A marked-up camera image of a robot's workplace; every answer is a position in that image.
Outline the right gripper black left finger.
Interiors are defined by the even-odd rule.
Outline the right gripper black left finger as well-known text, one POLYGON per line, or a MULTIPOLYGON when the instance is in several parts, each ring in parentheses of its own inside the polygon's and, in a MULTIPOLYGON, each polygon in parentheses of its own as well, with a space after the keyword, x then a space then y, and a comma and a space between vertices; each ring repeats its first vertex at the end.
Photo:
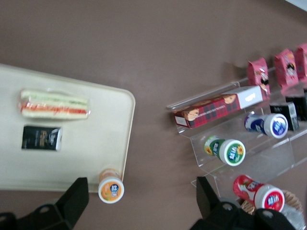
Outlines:
POLYGON ((0 214, 2 230, 71 230, 89 203, 88 180, 79 177, 56 203, 44 204, 17 218, 12 212, 0 214))

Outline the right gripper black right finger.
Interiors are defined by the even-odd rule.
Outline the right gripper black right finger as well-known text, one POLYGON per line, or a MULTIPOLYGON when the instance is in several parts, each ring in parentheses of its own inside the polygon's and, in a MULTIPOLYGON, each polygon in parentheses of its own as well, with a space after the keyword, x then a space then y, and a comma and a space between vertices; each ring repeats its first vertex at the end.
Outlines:
POLYGON ((202 218, 192 230, 293 230, 284 214, 258 209, 250 215, 233 202, 220 201, 206 177, 196 179, 196 199, 202 218))

